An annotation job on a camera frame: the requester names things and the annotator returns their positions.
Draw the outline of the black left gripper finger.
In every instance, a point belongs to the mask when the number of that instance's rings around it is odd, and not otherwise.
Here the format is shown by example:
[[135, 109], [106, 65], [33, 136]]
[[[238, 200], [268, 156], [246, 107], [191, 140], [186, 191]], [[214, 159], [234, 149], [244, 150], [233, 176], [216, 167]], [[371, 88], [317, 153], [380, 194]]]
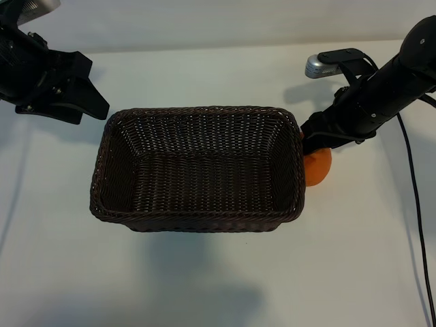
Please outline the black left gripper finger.
[[80, 111], [63, 106], [16, 106], [15, 113], [44, 116], [74, 125], [79, 125], [82, 120], [82, 113]]
[[95, 119], [107, 119], [109, 103], [87, 78], [77, 78], [73, 85], [73, 101], [81, 111]]

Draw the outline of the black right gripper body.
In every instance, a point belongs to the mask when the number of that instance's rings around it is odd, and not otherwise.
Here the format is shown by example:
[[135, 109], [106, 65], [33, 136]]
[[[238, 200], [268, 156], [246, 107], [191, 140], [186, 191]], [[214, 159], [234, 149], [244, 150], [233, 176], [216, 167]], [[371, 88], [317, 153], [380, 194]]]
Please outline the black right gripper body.
[[359, 78], [351, 75], [347, 79], [349, 88], [338, 93], [329, 108], [313, 114], [302, 126], [304, 137], [315, 136], [320, 149], [372, 138], [399, 111], [397, 73], [374, 73]]

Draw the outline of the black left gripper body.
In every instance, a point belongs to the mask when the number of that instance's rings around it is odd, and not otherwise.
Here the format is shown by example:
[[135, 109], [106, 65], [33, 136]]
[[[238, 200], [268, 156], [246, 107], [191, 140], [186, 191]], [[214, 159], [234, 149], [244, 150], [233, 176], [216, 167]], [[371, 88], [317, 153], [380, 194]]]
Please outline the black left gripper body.
[[81, 111], [73, 101], [77, 78], [87, 79], [92, 61], [81, 52], [50, 50], [38, 34], [1, 21], [1, 99], [15, 106], [63, 106]]

